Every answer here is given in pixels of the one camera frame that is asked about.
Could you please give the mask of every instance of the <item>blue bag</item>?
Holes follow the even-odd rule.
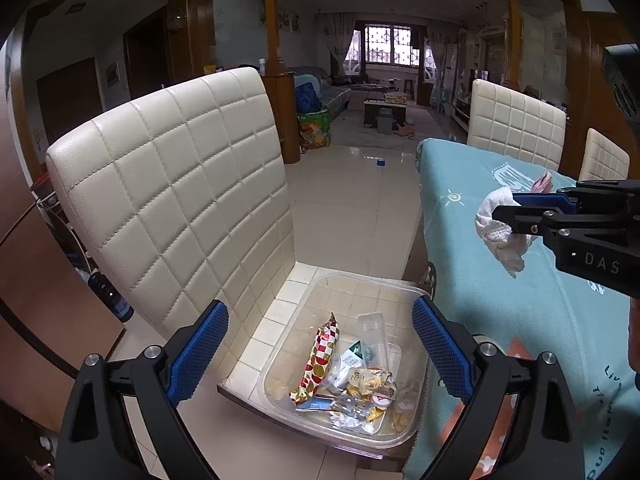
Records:
[[[321,107],[322,103],[311,83],[296,86],[296,110],[299,114],[319,112]]]

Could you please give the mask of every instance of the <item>clear plastic box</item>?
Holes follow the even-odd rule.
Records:
[[[260,373],[257,393],[269,414],[289,427],[359,449],[388,449],[405,442],[418,428],[426,384],[428,356],[412,328],[411,309],[424,291],[401,283],[334,272],[316,278],[280,336]],[[336,429],[327,413],[296,412],[289,392],[302,378],[316,330],[333,312],[340,328],[334,355],[358,341],[358,316],[381,312],[385,319],[388,360],[398,399],[375,421],[372,435]]]

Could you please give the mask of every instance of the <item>stool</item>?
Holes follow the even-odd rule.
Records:
[[[414,96],[414,91],[415,91],[414,83],[415,83],[415,81],[413,79],[405,79],[404,80],[404,88],[402,88],[402,91],[405,94],[409,94],[411,99],[415,98],[415,96]]]

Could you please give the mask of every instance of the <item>ceiling light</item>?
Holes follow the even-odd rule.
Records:
[[[72,4],[65,12],[65,14],[75,14],[76,12],[80,12],[84,9],[86,2],[79,2],[77,4]]]

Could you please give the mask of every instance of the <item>curtain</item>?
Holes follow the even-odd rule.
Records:
[[[447,44],[458,42],[459,30],[460,26],[454,23],[429,20],[427,24],[427,37],[433,54],[433,61],[436,64],[436,82],[433,85],[430,99],[430,104],[434,108],[439,108],[442,100],[442,81],[447,57]]]
[[[344,60],[353,39],[356,16],[352,12],[320,14],[320,25],[324,42],[338,62],[339,75],[344,75]]]

